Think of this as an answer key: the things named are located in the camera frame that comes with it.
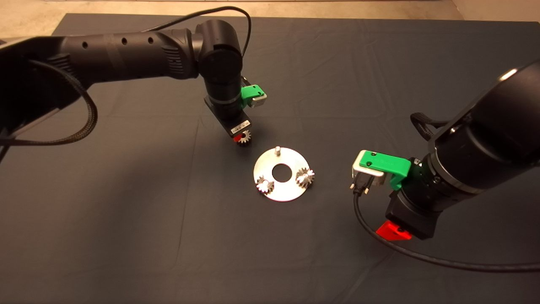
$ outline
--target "black cable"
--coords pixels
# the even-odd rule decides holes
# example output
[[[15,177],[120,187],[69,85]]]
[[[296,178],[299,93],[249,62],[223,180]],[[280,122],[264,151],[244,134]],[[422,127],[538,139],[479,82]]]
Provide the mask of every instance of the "black cable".
[[[449,267],[449,268],[455,268],[455,269],[461,269],[461,270],[470,270],[475,272],[489,272],[489,273],[525,273],[525,272],[540,272],[540,263],[523,263],[523,264],[475,264],[475,263],[465,263],[465,262],[458,262],[458,261],[452,261],[452,260],[445,260],[440,259],[434,256],[421,254],[412,250],[409,250],[407,248],[401,247],[399,245],[396,245],[390,241],[385,240],[380,235],[377,234],[377,232],[373,231],[371,227],[368,225],[368,223],[365,221],[365,219],[362,216],[362,213],[360,212],[360,206],[359,206],[359,198],[362,194],[362,189],[359,187],[355,187],[354,192],[354,198],[353,198],[353,204],[354,204],[354,212],[356,214],[356,218],[360,222],[360,225],[371,235],[374,239],[381,242],[383,245],[401,253],[408,257],[412,257],[413,259],[417,259],[423,262],[443,266],[443,267]]]
[[[413,123],[418,133],[420,133],[420,136],[427,141],[433,137],[433,132],[428,128],[428,125],[440,128],[448,123],[448,121],[432,120],[424,113],[412,113],[410,115],[410,121]]]
[[[64,79],[66,79],[66,81],[74,88],[75,91],[77,91],[77,93],[79,93],[82,96],[82,98],[86,102],[86,106],[88,107],[88,120],[86,121],[86,124],[81,128],[81,130],[77,131],[73,135],[61,138],[59,140],[32,141],[32,140],[7,139],[7,140],[0,140],[0,146],[58,146],[61,144],[74,143],[87,137],[97,124],[98,109],[96,107],[96,104],[90,97],[90,95],[88,95],[88,92],[86,91],[84,86],[74,76],[72,76],[71,74],[69,74],[68,72],[62,69],[55,67],[54,65],[44,63],[41,61],[35,61],[35,60],[29,60],[29,62],[40,68],[53,71],[61,75]]]
[[[247,37],[246,37],[246,43],[244,44],[244,50],[242,51],[242,57],[243,57],[246,54],[247,46],[249,45],[249,39],[251,38],[251,16],[247,13],[247,11],[245,11],[245,10],[243,10],[241,8],[237,8],[235,6],[221,6],[219,8],[215,8],[215,9],[208,9],[208,10],[202,10],[202,11],[193,12],[193,13],[188,14],[186,16],[178,17],[177,19],[168,21],[168,22],[166,22],[166,23],[164,23],[162,25],[157,25],[156,27],[146,29],[146,30],[144,30],[142,32],[163,30],[165,28],[168,28],[168,27],[170,27],[172,25],[178,24],[180,22],[186,21],[186,20],[191,19],[191,18],[211,14],[213,12],[225,11],[225,10],[233,10],[233,11],[240,12],[240,13],[244,14],[246,16],[246,18],[247,18]]]

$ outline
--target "center hole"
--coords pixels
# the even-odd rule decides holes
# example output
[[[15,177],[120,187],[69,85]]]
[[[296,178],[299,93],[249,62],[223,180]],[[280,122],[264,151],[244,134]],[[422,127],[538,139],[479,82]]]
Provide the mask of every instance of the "center hole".
[[[275,165],[274,169],[272,169],[272,175],[274,176],[275,180],[284,183],[291,179],[293,173],[291,172],[289,166],[281,163]]]

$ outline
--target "barcode label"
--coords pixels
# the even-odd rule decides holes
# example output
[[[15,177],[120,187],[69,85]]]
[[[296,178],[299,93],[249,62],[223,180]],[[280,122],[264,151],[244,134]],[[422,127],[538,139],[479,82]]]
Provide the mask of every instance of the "barcode label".
[[[247,127],[248,125],[250,125],[251,123],[249,122],[249,120],[246,120],[245,122],[242,122],[241,124],[237,125],[236,127],[232,128],[231,129],[231,133],[234,134],[238,131],[240,131],[241,129]]]

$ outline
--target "metal plate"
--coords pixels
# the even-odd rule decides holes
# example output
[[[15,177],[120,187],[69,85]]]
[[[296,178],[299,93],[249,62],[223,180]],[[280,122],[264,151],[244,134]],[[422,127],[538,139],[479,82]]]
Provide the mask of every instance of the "metal plate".
[[[272,170],[278,164],[284,164],[291,169],[291,178],[286,182],[278,182],[272,175]],[[253,168],[253,180],[255,184],[257,180],[263,176],[265,179],[274,182],[274,190],[266,197],[278,201],[288,202],[291,201],[306,191],[305,188],[300,187],[296,183],[296,173],[302,168],[309,168],[306,159],[293,149],[275,147],[264,152]]]

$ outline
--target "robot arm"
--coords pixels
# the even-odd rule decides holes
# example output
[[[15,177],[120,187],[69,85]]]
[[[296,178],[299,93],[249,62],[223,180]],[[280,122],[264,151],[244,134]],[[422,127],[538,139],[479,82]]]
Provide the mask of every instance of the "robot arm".
[[[180,29],[22,38],[0,44],[0,140],[19,135],[80,97],[67,89],[64,79],[28,60],[68,72],[85,89],[99,82],[160,76],[183,80],[200,74],[208,93],[205,102],[230,137],[251,124],[243,107],[256,105],[242,98],[238,38],[221,20],[203,22],[194,33]]]
[[[390,222],[378,233],[387,239],[404,232],[433,237],[446,208],[538,166],[539,83],[540,61],[504,74],[439,129],[422,160],[364,152],[353,164],[353,174],[373,176],[370,184],[391,175],[394,189],[386,211]]]

